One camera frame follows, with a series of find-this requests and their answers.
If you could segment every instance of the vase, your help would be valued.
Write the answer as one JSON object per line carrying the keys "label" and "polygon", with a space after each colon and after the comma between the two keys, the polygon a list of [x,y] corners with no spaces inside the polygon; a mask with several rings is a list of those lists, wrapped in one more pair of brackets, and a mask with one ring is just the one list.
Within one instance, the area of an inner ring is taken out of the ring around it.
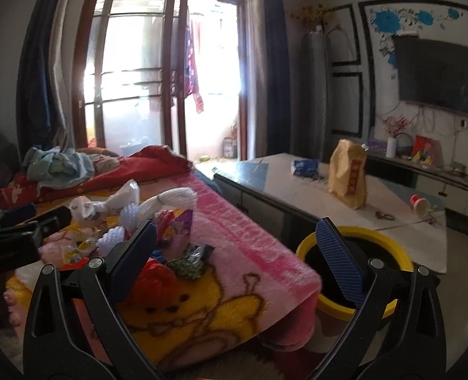
{"label": "vase", "polygon": [[394,137],[389,137],[387,140],[387,151],[385,152],[385,157],[394,158],[397,145],[398,141]]}

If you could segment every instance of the dark blue curtain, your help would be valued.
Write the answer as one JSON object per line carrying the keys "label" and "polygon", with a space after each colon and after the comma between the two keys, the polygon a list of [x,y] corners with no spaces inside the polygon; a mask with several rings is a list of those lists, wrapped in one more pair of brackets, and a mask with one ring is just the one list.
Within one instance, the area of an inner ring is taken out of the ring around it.
{"label": "dark blue curtain", "polygon": [[290,152],[290,68],[283,0],[264,0],[268,58],[268,155]]}
{"label": "dark blue curtain", "polygon": [[57,113],[51,90],[49,49],[58,0],[37,0],[19,63],[16,121],[21,157],[32,146],[53,147]]}

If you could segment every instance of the blue gripper pad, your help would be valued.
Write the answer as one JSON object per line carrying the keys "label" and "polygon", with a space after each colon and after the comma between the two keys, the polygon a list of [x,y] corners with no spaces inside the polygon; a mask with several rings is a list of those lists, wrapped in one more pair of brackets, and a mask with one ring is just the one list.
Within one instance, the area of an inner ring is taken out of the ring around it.
{"label": "blue gripper pad", "polygon": [[360,307],[366,298],[365,276],[329,218],[317,223],[315,240],[345,299]]}

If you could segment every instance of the tv stand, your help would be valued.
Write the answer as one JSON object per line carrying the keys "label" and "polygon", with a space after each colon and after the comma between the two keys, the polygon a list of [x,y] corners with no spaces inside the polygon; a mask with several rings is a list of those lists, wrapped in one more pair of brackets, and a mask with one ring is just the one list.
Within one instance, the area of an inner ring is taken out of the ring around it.
{"label": "tv stand", "polygon": [[447,208],[447,226],[468,235],[468,179],[402,158],[368,152],[366,173],[434,195]]}

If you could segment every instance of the white tabletop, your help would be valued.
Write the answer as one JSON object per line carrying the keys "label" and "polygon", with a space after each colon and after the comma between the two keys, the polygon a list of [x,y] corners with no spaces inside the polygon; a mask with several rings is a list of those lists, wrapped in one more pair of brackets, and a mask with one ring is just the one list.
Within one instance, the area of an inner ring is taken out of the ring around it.
{"label": "white tabletop", "polygon": [[[367,176],[367,204],[352,210],[328,192],[328,165],[320,166],[320,173],[326,180],[318,182],[293,176],[291,163],[295,159],[299,157],[281,154],[249,162],[219,163],[215,173],[316,218],[329,217],[336,226],[379,231],[403,247],[415,263],[446,273],[447,227],[445,210],[439,199],[419,192],[435,206],[432,216],[436,223],[428,224],[419,219],[410,206],[409,200],[415,190]],[[378,219],[376,211],[392,214],[395,220]]]}

